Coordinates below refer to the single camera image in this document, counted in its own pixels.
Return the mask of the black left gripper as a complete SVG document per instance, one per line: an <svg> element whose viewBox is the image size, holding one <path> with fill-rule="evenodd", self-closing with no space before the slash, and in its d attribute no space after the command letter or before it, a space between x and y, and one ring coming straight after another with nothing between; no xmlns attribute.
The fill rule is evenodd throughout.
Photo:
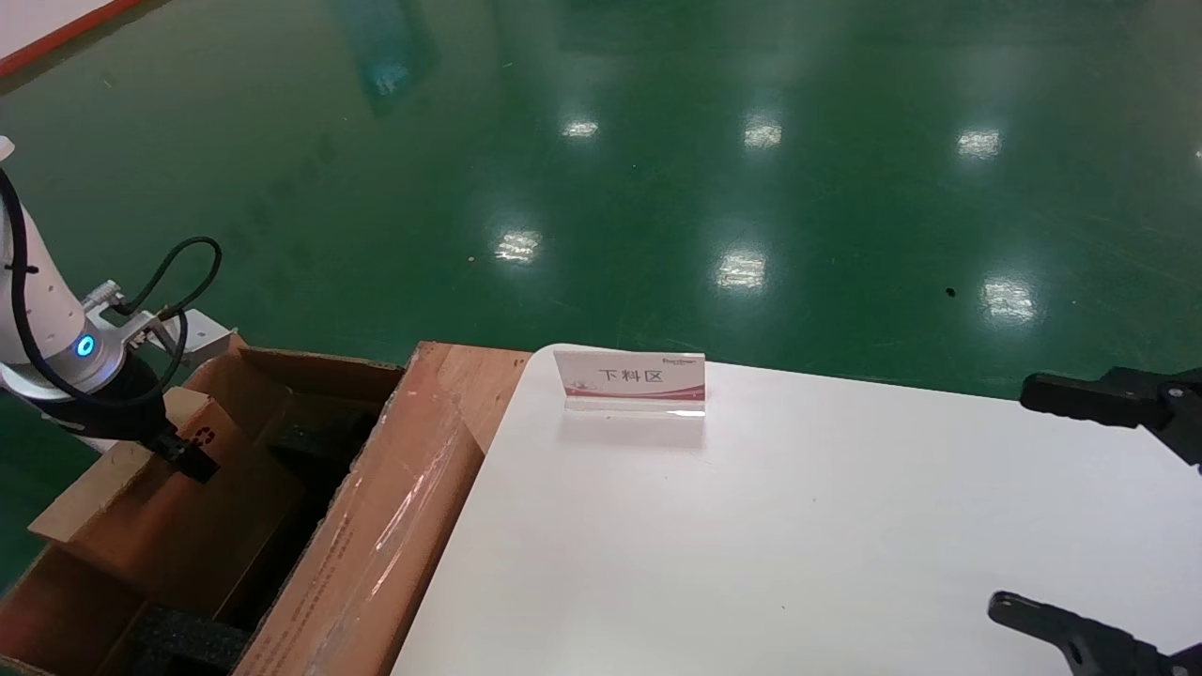
<svg viewBox="0 0 1202 676"><path fill-rule="evenodd" d="M171 361L159 376L141 356L126 355L117 375L85 399L35 401L32 407L83 437L138 441L185 478L207 484L219 463L197 441L179 435L166 414L163 391L179 366L180 361Z"/></svg>

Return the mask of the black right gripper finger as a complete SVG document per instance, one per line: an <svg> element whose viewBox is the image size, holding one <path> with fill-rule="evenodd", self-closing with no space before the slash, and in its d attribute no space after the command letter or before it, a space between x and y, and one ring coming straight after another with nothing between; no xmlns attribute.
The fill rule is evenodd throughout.
<svg viewBox="0 0 1202 676"><path fill-rule="evenodd" d="M1150 432L1185 466L1201 466L1201 369L1160 374L1115 367L1096 380L1030 374L1020 389L1027 410L1059 419Z"/></svg>
<svg viewBox="0 0 1202 676"><path fill-rule="evenodd" d="M1201 646L1168 654L1115 625L1065 607L996 591L988 617L1028 638L1055 646L1073 675L1200 675Z"/></svg>

